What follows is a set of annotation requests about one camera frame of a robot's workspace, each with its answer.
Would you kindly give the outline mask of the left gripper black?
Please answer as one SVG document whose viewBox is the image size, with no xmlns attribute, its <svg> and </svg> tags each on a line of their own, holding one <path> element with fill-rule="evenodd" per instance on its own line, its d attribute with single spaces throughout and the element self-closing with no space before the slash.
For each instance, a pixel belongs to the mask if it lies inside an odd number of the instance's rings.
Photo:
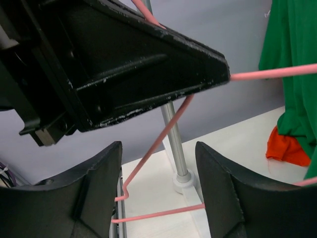
<svg viewBox="0 0 317 238">
<path fill-rule="evenodd" d="M 0 2 L 0 110 L 15 110 L 39 146 L 76 130 L 35 53 L 40 43 L 20 0 Z"/>
</svg>

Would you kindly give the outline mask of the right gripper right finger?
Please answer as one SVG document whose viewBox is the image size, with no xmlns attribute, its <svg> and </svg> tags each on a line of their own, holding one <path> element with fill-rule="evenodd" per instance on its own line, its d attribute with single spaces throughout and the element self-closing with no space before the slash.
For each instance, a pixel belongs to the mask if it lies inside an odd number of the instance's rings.
<svg viewBox="0 0 317 238">
<path fill-rule="evenodd" d="M 317 188 L 255 173 L 197 142 L 196 164 L 213 238 L 314 238 Z"/>
</svg>

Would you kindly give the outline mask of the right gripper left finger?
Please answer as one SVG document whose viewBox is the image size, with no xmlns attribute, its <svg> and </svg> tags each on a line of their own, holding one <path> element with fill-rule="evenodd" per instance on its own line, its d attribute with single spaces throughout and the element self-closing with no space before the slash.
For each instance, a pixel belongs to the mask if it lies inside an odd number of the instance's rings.
<svg viewBox="0 0 317 238">
<path fill-rule="evenodd" d="M 0 189 L 3 238 L 106 238 L 117 195 L 122 144 L 35 185 Z"/>
</svg>

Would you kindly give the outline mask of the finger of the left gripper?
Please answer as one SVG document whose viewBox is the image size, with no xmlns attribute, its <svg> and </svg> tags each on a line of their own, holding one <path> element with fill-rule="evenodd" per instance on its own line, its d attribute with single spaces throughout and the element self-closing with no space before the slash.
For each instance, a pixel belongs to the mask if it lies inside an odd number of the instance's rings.
<svg viewBox="0 0 317 238">
<path fill-rule="evenodd" d="M 225 56 L 117 0 L 39 0 L 37 20 L 79 131 L 229 82 Z"/>
</svg>

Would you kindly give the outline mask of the pink wire hanger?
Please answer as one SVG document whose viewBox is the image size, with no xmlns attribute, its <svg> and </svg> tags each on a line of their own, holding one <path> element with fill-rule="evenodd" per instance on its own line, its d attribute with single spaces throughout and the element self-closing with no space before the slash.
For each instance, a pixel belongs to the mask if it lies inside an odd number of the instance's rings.
<svg viewBox="0 0 317 238">
<path fill-rule="evenodd" d="M 136 8 L 143 14 L 143 16 L 148 22 L 155 24 L 159 27 L 162 27 L 162 25 L 160 25 L 160 23 L 154 18 L 154 16 L 152 15 L 152 12 L 144 5 L 144 3 L 141 0 L 134 0 L 132 2 L 136 6 Z M 317 72 L 317 65 L 314 63 L 314 64 L 305 64 L 300 66 L 292 66 L 292 67 L 285 67 L 285 68 L 278 68 L 278 69 L 236 73 L 230 76 L 230 80 L 231 81 L 246 81 L 246 80 L 258 80 L 258 79 L 266 79 L 266 78 L 280 78 L 280 77 L 288 77 L 288 76 L 316 74 L 316 72 Z M 140 160 L 138 165 L 131 172 L 131 174 L 126 179 L 126 181 L 123 183 L 123 195 L 120 197 L 116 197 L 115 198 L 116 202 L 125 200 L 129 197 L 127 186 L 130 184 L 130 182 L 135 177 L 135 175 L 139 172 L 142 166 L 146 163 L 146 161 L 150 158 L 150 156 L 153 154 L 153 152 L 156 150 L 159 144 L 162 143 L 163 139 L 167 136 L 167 134 L 170 132 L 173 126 L 176 125 L 177 121 L 180 119 L 182 114 L 185 112 L 185 110 L 191 103 L 193 97 L 194 97 L 193 95 L 186 97 L 186 99 L 184 100 L 184 102 L 182 103 L 178 111 L 176 112 L 176 114 L 173 116 L 170 122 L 165 126 L 165 128 L 157 137 L 157 139 L 152 144 L 150 149 L 147 151 L 145 156 Z M 162 212 L 141 215 L 141 216 L 136 216 L 131 218 L 113 219 L 111 222 L 118 224 L 118 223 L 172 215 L 172 214 L 177 214 L 182 212 L 195 211 L 195 210 L 204 209 L 204 208 L 205 208 L 205 205 L 202 203 L 201 205 L 188 206 L 184 208 L 162 211 Z"/>
</svg>

